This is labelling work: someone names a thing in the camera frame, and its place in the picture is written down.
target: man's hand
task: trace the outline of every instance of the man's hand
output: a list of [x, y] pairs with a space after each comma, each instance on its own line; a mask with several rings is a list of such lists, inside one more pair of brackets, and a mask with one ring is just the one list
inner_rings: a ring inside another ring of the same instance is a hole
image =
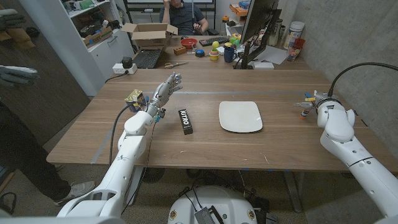
[[33, 68], [0, 65], [0, 85], [14, 87], [14, 84], [33, 85], [33, 80], [40, 78]]
[[170, 9], [170, 0], [163, 0], [164, 9]]
[[203, 30], [202, 30], [200, 24], [196, 24], [196, 23], [195, 23], [195, 24], [193, 25], [193, 29], [194, 29], [193, 32], [195, 32], [195, 30], [197, 30], [197, 31], [199, 31], [201, 34], [203, 33]]

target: white square plate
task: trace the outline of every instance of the white square plate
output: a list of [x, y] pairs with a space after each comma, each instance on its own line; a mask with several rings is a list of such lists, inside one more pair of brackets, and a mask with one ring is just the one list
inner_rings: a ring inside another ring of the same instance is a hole
[[220, 125], [227, 131], [250, 133], [261, 130], [259, 108], [251, 101], [222, 101], [218, 110]]

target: red object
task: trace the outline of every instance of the red object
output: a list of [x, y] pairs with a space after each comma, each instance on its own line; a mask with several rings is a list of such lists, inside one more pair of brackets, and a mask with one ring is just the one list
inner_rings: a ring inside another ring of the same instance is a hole
[[192, 49], [192, 46], [196, 46], [198, 41], [194, 38], [186, 38], [181, 40], [181, 45], [184, 46], [186, 49]]
[[305, 43], [305, 40], [304, 40], [304, 39], [300, 39], [300, 38], [297, 38], [297, 39], [294, 41], [294, 45], [297, 45], [297, 46], [299, 46], [299, 47], [301, 47], [301, 48], [303, 48], [304, 43]]

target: whiteboard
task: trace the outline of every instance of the whiteboard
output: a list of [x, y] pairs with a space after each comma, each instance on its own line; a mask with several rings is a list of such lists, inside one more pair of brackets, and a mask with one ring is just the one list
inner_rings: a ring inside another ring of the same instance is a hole
[[[127, 0], [128, 3], [163, 3], [163, 0]], [[193, 3], [213, 3], [213, 0], [193, 0]]]

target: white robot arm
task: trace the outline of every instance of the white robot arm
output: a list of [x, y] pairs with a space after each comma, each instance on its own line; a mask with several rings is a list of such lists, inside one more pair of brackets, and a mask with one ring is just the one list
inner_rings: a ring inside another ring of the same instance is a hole
[[102, 182], [84, 196], [69, 201], [57, 217], [120, 217], [124, 196], [131, 178], [131, 172], [137, 159], [146, 149], [147, 130], [156, 116], [164, 111], [161, 107], [168, 102], [174, 91], [182, 88], [181, 74], [171, 74], [161, 83], [152, 99], [124, 124], [124, 131], [118, 142], [119, 152]]
[[385, 217], [398, 215], [398, 180], [354, 136], [355, 114], [337, 97], [314, 92], [321, 144], [339, 158]]

